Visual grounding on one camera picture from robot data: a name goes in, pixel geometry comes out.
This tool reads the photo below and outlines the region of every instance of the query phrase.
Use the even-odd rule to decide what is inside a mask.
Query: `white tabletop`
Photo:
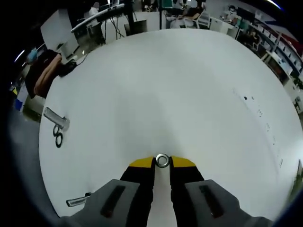
[[[102,46],[53,81],[47,106],[71,122],[56,148],[53,123],[41,119],[41,171],[59,216],[83,207],[67,199],[119,179],[135,159],[166,153],[194,161],[249,214],[274,219],[303,158],[302,128],[280,81],[218,32],[168,29]],[[176,226],[168,168],[155,182],[148,226]]]

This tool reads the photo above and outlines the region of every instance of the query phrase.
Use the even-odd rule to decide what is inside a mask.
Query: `metal washer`
[[[55,124],[54,128],[53,128],[53,136],[58,135],[59,133],[59,126],[57,124]]]
[[[56,142],[56,147],[57,147],[57,148],[60,148],[61,145],[62,145],[62,142],[63,142],[63,135],[62,135],[61,132],[59,132],[59,133],[57,134],[57,136],[55,137],[55,142]]]
[[[159,159],[160,159],[161,157],[163,157],[163,158],[166,159],[166,163],[164,163],[164,164],[160,164],[160,163],[159,163]],[[167,166],[169,165],[169,156],[166,155],[166,154],[158,154],[158,155],[156,156],[156,164],[157,164],[157,166],[158,166],[159,168],[165,168],[165,167],[167,167]]]

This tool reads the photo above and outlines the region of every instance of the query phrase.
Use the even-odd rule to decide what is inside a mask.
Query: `black bag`
[[[70,72],[72,72],[77,67],[77,63],[74,59],[70,60],[65,65],[61,65],[58,69],[58,75],[59,77],[64,77]]]

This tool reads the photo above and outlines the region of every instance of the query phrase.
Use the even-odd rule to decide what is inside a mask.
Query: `ceiling light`
[[[274,3],[272,0],[265,0],[268,1],[269,3],[273,4],[274,6],[278,7],[279,9],[281,9],[281,7],[279,7],[276,3]]]
[[[15,59],[14,62],[16,62],[16,61],[18,60],[18,58],[24,53],[24,51],[25,51],[25,50],[23,50],[23,51],[18,55],[18,57]]]

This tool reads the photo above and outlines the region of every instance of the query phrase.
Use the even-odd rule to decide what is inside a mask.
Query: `wall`
[[[40,29],[46,47],[54,51],[59,44],[67,42],[72,36],[75,39],[75,35],[71,33],[71,22],[66,9],[54,12]]]
[[[238,0],[207,0],[206,1],[207,12],[209,12],[212,17],[216,17],[216,18],[218,18],[221,15],[222,11],[227,5],[234,5],[236,7],[241,7],[253,13],[259,11],[262,13],[263,22],[275,20],[274,18],[260,11],[259,9]],[[268,26],[278,32],[282,32],[285,35],[288,35],[289,37],[295,39],[295,37],[284,27],[274,26],[274,25],[268,25]]]

